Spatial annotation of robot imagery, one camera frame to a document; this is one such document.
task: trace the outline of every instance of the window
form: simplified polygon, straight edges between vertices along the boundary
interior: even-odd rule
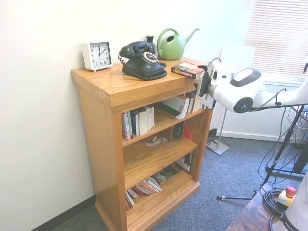
[[[244,45],[256,47],[252,67],[266,76],[303,81],[308,0],[255,0]]]

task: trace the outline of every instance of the white alarm clock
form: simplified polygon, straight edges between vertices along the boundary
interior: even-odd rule
[[[109,41],[89,41],[82,44],[86,69],[96,70],[112,67]]]

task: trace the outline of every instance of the black rotary telephone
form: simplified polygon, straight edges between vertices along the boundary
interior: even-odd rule
[[[165,77],[165,63],[160,63],[154,55],[155,45],[149,42],[133,42],[123,47],[118,59],[123,64],[122,71],[141,80],[154,80]],[[125,63],[121,57],[128,58]]]

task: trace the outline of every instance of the black vase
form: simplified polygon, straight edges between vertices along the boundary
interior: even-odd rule
[[[149,42],[149,43],[151,43],[151,44],[154,44],[154,43],[153,43],[154,36],[152,36],[152,35],[146,35],[145,37],[146,37],[146,42]]]

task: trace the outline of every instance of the gray carpet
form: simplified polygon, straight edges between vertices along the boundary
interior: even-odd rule
[[[170,215],[157,224],[152,231],[224,231],[239,215],[249,201],[216,200],[217,195],[249,197],[263,182],[258,175],[258,166],[274,142],[225,138],[230,149],[218,156],[206,150],[200,175],[201,189]],[[288,160],[296,155],[293,149]],[[265,163],[260,168],[266,176]],[[277,181],[288,177],[278,175]],[[301,175],[292,175],[277,187],[291,185],[298,189]],[[53,231],[107,231],[94,207],[80,213]]]

